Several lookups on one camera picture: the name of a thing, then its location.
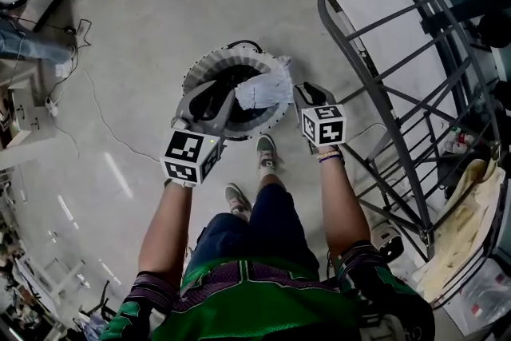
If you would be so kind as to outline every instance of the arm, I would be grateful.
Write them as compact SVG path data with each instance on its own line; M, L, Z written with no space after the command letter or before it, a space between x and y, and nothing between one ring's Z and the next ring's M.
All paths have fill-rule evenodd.
M319 148L320 153L335 150ZM323 161L321 189L323 193L323 220L331 258L335 260L352 244L370 240L369 225L340 158Z
M146 339L153 308L165 315L171 310L181 283L191 207L191 188L172 182L165 187L142 243L140 272L101 340Z
M168 184L145 233L138 257L140 272L156 273L174 288L180 287L191 209L192 189Z
M319 149L321 153L331 150L331 147ZM362 294L378 312L398 317L405 333L419 334L424 341L433 340L434 318L429 304L392 275L370 243L369 225L343 162L331 158L320 166L323 219L341 292L350 297Z

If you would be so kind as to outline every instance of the metal frame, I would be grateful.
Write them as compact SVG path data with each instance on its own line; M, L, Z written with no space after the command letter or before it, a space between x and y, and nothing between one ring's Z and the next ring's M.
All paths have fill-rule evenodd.
M419 179L418 177L417 167L422 163L438 161L440 159L438 146L455 127L459 127L465 132L473 135L475 137L474 146L479 143L483 143L493 149L497 146L500 146L500 137L497 127L497 118L489 98L489 91L485 85L485 79L482 75L481 68L477 63L477 59L475 58L469 45L469 42L466 39L462 28L458 24L458 21L453 16L449 7L443 0L414 1L415 4L412 6L408 6L386 18L382 18L374 23L371 23L370 25L360 30L356 30L352 34L344 34L341 29L334 23L334 20L332 19L327 9L327 0L318 0L318 9L319 16L321 17L323 24L334 39L335 43L344 52L347 60L351 63L363 84L362 88L356 90L348 97L342 99L339 103L347 103L349 100L357 97L359 94L367 92L371 100L374 102L374 105L378 110L382 121L387 127L387 131L384 137L380 140L379 143L377 143L374 149L372 149L370 155L365 159L356 153L348 144L343 145L344 149L348 151L348 153L352 155L352 157L356 159L356 161L372 176L375 182L368 189L359 193L358 199L360 200L361 204L377 213L380 213L381 215L384 215L396 223L396 225L400 228L403 234L405 234L405 236L410 237L408 231L417 234L426 246L426 254L422 252L419 246L417 246L417 244L411 238L410 242L414 246L415 250L419 253L419 255L425 261L427 261L431 260L431 258L434 256L435 230L437 230L438 227L441 226L446 221L446 219L458 208L462 201L469 195L472 188L474 188L475 183L472 184L470 188L467 189L467 191L465 191L464 195L459 198L459 200L457 200L457 202L445 215L433 223L428 211L426 201L436 190L440 189L442 183L457 168L459 168L463 161L468 157L469 151L459 155L459 159L456 162L456 165L445 176L443 176L437 182L437 184L435 184L434 188L430 189L428 192L423 192L421 183L437 168L438 164L433 167L433 169L431 169L422 179ZM377 27L380 27L381 25L412 10L419 10L422 15L431 15L432 10L435 10L437 13L442 12L446 19L449 21L450 27L437 32L435 37L430 42L426 43L418 50L415 50L409 56L403 58L400 62L393 65L386 71L373 76L369 68L364 63L364 60L358 53L356 47L354 47L351 42L363 34ZM392 89L391 87L383 84L383 80L386 77L399 71L404 65L408 64L410 61L413 61L417 56L429 48L438 46L442 42L445 43L446 37L451 34L456 34L459 37L460 43L463 49L465 49L464 51L467 58L462 61L461 64L457 64L453 58L442 59L446 70L446 79L422 101L419 101L406 93ZM466 73L469 68L474 70L481 86L480 91L474 95L472 95L471 90L467 87L468 81ZM456 118L451 117L447 113L444 113L438 109L440 103L451 93L455 97L458 97L455 98L455 101L457 102L456 108L458 111L458 116ZM390 104L389 94L393 94L396 97L400 97L409 103L414 104L414 107L404 116L396 117L393 113L393 107ZM484 124L482 129L474 131L466 125L466 120L470 114L470 110L473 108L481 96L484 98L485 108L489 113L490 119L486 124ZM419 121L415 121L412 125L409 125L412 117L416 116L418 113L421 113L422 117L419 119ZM436 115L449 123L446 129L438 137L434 135L433 127L430 121L431 115ZM415 144L415 146L408 148L404 140L404 136L423 121L426 121L429 133L427 133L417 144ZM492 141L487 140L487 131L489 130L490 126L491 130L493 130ZM428 138L431 141L431 145L429 145L428 148L422 151L422 153L416 156L413 160L410 153L412 153L412 151L414 151ZM398 154L398 159L387 166L385 169L379 170L375 159L390 147L394 147L396 153ZM394 175L399 169L403 169L405 176L395 181L393 184L390 184L390 176ZM400 196L394 187L398 185L398 183L404 178L408 178L408 181L410 182L410 189L404 195ZM363 198L367 193L371 192L375 188L378 188L383 196L384 203L386 204L384 208L380 208ZM405 198L409 193L412 193L414 196L418 212L415 212L406 203ZM394 203L390 204L389 198L392 199ZM400 207L408 220L396 216L391 212L392 207L395 205Z
M442 9L438 7L436 2L432 2L428 5L428 7L418 8L417 11L421 15L421 18L426 21L428 18L431 18L435 14L441 13ZM430 35L432 37L436 37L441 32L441 30L432 30L430 31ZM462 63L461 55L459 53L458 45L454 39L453 33L451 32L450 34L447 34L437 44L435 44L435 47L437 49L438 56L442 60L442 64L446 68L446 73L449 76L451 73L447 70L452 67L457 67ZM465 76L463 76L462 79L462 82L454 86L452 92L454 104L456 105L458 112L466 107L465 96L467 96L469 99L471 96L471 89L468 79L465 79Z

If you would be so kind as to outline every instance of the denim shorts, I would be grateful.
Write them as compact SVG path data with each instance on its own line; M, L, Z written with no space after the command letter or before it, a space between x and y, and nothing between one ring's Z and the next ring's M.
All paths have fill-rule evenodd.
M307 246L293 197L279 184L259 191L249 223L231 213L213 217L197 240L187 274L223 257L270 256L318 273L319 263Z

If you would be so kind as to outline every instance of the bracelet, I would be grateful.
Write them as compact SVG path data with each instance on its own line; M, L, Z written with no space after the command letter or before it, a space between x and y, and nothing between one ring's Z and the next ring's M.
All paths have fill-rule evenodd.
M335 155L330 155L329 157L326 157L326 158L320 159L320 160L319 160L319 163L321 164L322 162L327 161L327 160L329 160L329 159L331 159L331 158L339 158L341 161L343 160L343 156L342 156L342 155L339 155L338 153L336 153Z
M320 153L317 156L319 163L323 162L326 159L330 159L330 158L333 158L333 157L340 158L341 161L344 163L344 155L343 155L343 153L341 153L341 151L339 151L337 149L334 150L334 151L330 151L329 153Z

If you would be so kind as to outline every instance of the plastic bag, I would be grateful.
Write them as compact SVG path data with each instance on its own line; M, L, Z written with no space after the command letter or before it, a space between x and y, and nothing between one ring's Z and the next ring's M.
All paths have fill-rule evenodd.
M101 333L106 329L106 326L107 323L103 317L101 317L101 314L97 312L93 313L83 331L87 341L98 341Z
M242 109L272 107L293 102L293 82L289 72L291 58L282 56L279 68L260 74L236 87L236 98Z
M487 259L461 290L461 299L479 322L493 323L511 309L511 279L495 260Z

